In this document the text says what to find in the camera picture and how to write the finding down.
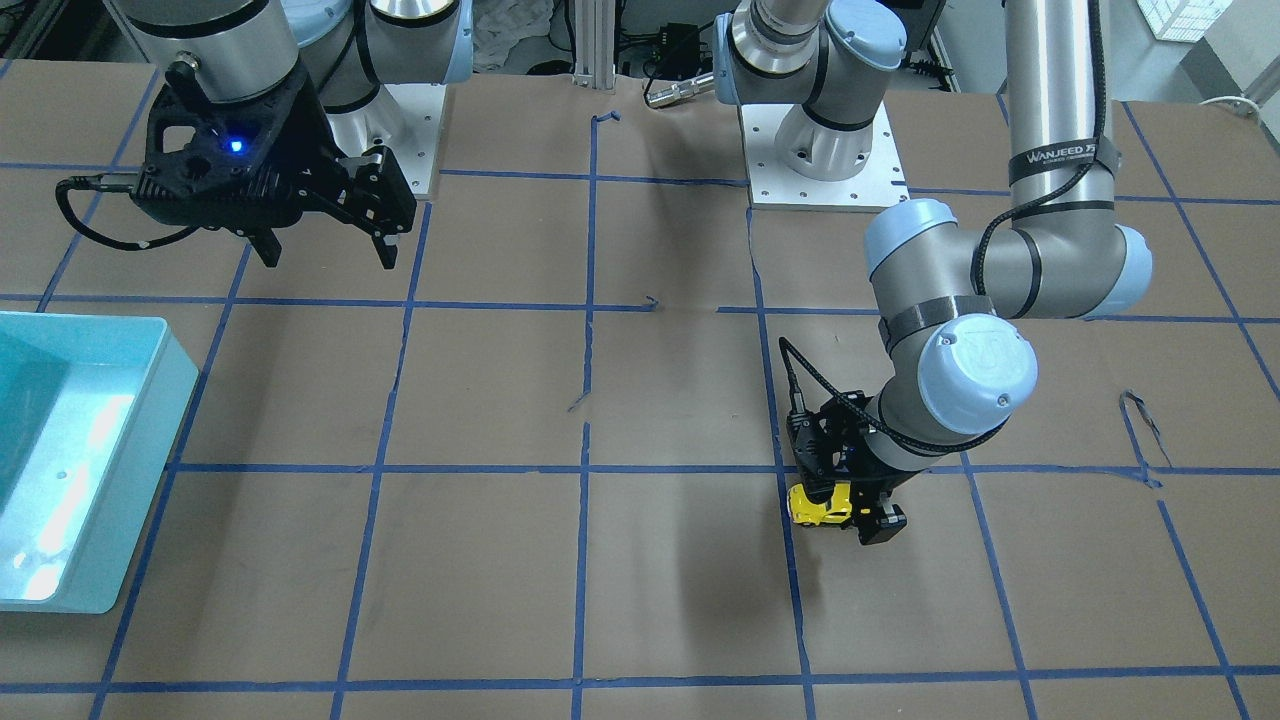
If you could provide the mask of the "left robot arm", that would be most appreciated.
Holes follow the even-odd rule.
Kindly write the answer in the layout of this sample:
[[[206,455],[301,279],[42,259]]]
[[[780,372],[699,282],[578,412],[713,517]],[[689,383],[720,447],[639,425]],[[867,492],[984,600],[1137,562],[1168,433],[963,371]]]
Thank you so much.
[[[908,199],[868,225],[864,252],[893,375],[876,395],[842,392],[805,405],[787,375],[788,442],[799,480],[790,519],[854,528],[863,544],[905,525],[893,492],[950,454],[995,437],[1032,395],[1036,352],[1018,318],[1093,318],[1133,306],[1153,256],[1120,225],[1106,78],[1105,1],[1010,1],[1005,10],[1011,206],[982,231],[948,205]],[[716,22],[716,94],[724,104],[790,106],[778,140],[800,176],[855,176],[873,143],[887,76],[905,29],[877,1],[745,1]]]

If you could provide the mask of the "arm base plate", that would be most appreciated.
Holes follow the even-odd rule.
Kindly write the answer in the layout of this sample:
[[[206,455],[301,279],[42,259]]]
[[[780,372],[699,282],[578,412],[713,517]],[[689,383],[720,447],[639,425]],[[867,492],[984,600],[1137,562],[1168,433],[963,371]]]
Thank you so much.
[[[413,196],[429,201],[435,193],[449,90],[448,85],[383,85],[369,101],[326,115],[343,152],[355,156],[389,147]]]
[[[878,213],[909,200],[884,104],[870,126],[818,126],[800,105],[740,108],[750,206]]]

